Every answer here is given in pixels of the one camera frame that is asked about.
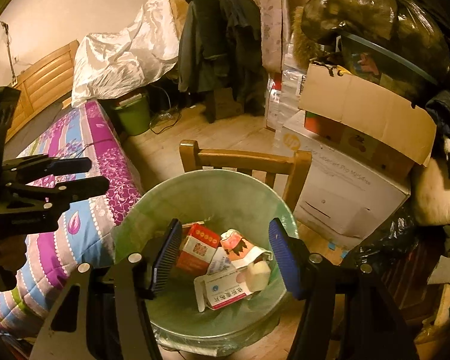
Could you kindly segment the red white paper cup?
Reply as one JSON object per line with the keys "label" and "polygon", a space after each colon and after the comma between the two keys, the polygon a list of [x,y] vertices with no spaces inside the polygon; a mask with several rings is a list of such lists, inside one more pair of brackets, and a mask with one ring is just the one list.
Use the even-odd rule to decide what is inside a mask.
{"label": "red white paper cup", "polygon": [[249,264],[259,261],[268,263],[273,260],[271,251],[255,245],[233,228],[224,232],[220,237],[221,247],[235,269],[248,267]]}

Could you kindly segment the white alcohol wipes packet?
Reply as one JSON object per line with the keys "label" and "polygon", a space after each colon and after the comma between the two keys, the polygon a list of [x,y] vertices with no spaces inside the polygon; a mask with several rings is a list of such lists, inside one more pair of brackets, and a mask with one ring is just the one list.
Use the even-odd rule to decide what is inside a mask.
{"label": "white alcohol wipes packet", "polygon": [[233,266],[224,248],[218,247],[207,268],[206,274],[214,275],[224,272],[234,272],[235,270],[236,268]]}

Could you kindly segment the green lined trash bin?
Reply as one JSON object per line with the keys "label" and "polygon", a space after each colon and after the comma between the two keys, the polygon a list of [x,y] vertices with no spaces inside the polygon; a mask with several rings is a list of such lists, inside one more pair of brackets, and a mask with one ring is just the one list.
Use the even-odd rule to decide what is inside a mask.
{"label": "green lined trash bin", "polygon": [[278,325],[289,295],[269,243],[272,219],[297,236],[293,213],[279,194],[229,170],[187,172],[139,199],[113,230],[116,260],[141,251],[172,220],[184,228],[178,264],[146,304],[159,345],[226,356]]}

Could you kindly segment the red orange carton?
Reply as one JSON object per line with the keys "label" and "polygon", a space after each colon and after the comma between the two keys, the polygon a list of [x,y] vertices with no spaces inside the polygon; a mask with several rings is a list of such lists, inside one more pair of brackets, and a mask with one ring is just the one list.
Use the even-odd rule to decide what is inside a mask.
{"label": "red orange carton", "polygon": [[204,275],[220,246],[220,236],[202,223],[192,223],[187,229],[176,267],[194,277]]}

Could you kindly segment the white crumpled tissue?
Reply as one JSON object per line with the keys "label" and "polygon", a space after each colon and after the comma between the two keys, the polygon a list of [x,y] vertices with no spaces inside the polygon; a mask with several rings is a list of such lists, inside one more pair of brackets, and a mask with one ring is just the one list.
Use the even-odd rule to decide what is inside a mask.
{"label": "white crumpled tissue", "polygon": [[245,270],[245,283],[252,293],[263,291],[268,286],[271,269],[266,261],[252,262]]}

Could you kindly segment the white medicine box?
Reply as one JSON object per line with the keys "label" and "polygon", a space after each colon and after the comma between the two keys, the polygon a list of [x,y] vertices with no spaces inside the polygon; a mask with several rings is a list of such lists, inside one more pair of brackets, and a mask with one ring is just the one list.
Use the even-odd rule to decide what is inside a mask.
{"label": "white medicine box", "polygon": [[245,279],[244,268],[196,277],[193,285],[198,311],[216,311],[252,295]]}

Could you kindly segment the colourful striped floral bedspread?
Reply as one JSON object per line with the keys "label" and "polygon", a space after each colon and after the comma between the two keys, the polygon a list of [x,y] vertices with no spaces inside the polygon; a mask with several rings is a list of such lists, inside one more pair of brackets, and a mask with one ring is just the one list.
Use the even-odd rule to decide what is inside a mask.
{"label": "colourful striped floral bedspread", "polygon": [[114,229],[140,199],[138,183],[113,125],[97,101],[71,109],[40,134],[18,156],[45,154],[91,160],[91,170],[75,175],[48,175],[34,182],[52,188],[67,180],[104,176],[106,194],[73,202],[58,219],[55,232],[26,238],[26,264],[17,272],[17,285],[0,291],[0,334],[37,336],[53,303],[80,263],[105,267],[113,263]]}

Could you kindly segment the wooden chair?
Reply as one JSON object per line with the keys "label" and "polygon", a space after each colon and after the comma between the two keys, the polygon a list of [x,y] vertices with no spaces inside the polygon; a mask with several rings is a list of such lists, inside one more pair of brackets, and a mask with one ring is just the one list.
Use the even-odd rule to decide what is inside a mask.
{"label": "wooden chair", "polygon": [[294,211],[305,185],[312,164],[312,154],[298,150],[292,157],[276,154],[264,154],[244,150],[202,149],[197,141],[183,140],[178,147],[185,172],[232,168],[237,172],[253,175],[253,172],[265,173],[265,184],[275,185],[277,175],[287,176],[283,191],[283,200]]}

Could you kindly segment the white HP printer box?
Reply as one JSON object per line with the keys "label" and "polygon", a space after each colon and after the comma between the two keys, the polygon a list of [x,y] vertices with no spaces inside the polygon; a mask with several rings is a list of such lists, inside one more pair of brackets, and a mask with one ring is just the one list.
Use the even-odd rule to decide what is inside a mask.
{"label": "white HP printer box", "polygon": [[305,112],[286,120],[276,149],[291,156],[310,152],[312,164],[294,214],[308,228],[351,250],[410,197],[410,182],[396,181],[328,145],[304,127]]}

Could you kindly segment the wooden headboard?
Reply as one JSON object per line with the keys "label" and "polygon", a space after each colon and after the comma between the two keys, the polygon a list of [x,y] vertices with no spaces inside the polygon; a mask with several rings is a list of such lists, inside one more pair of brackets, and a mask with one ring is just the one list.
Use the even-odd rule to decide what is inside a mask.
{"label": "wooden headboard", "polygon": [[45,108],[71,92],[77,40],[56,49],[17,77],[17,108],[5,141],[8,142]]}

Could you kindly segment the small green bin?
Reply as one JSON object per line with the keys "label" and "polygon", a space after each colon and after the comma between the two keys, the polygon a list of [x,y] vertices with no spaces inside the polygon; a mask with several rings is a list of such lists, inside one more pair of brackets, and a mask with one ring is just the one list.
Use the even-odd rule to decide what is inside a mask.
{"label": "small green bin", "polygon": [[119,101],[113,110],[129,136],[138,136],[149,129],[151,116],[147,92]]}

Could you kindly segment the white satin cloth right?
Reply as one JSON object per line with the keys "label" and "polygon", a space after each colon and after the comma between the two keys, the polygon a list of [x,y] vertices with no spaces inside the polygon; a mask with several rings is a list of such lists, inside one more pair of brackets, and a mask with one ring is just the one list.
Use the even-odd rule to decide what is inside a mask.
{"label": "white satin cloth right", "polygon": [[175,66],[179,36],[170,0],[147,0],[117,33],[89,33],[74,57],[71,106],[119,98],[147,86]]}

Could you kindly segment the brown cardboard box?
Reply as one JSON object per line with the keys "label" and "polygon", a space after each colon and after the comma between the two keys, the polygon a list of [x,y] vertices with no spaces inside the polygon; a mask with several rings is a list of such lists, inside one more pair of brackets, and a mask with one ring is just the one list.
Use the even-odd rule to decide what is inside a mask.
{"label": "brown cardboard box", "polygon": [[430,161],[436,135],[431,116],[367,80],[312,64],[299,108],[306,130],[399,180]]}

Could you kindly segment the dark jacket on chair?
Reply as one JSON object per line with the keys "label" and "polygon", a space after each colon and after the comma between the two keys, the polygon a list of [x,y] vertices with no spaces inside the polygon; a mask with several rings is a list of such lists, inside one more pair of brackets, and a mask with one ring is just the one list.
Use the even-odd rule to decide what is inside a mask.
{"label": "dark jacket on chair", "polygon": [[195,95],[229,89],[246,113],[263,116],[266,71],[258,5],[254,0],[185,2],[178,90]]}

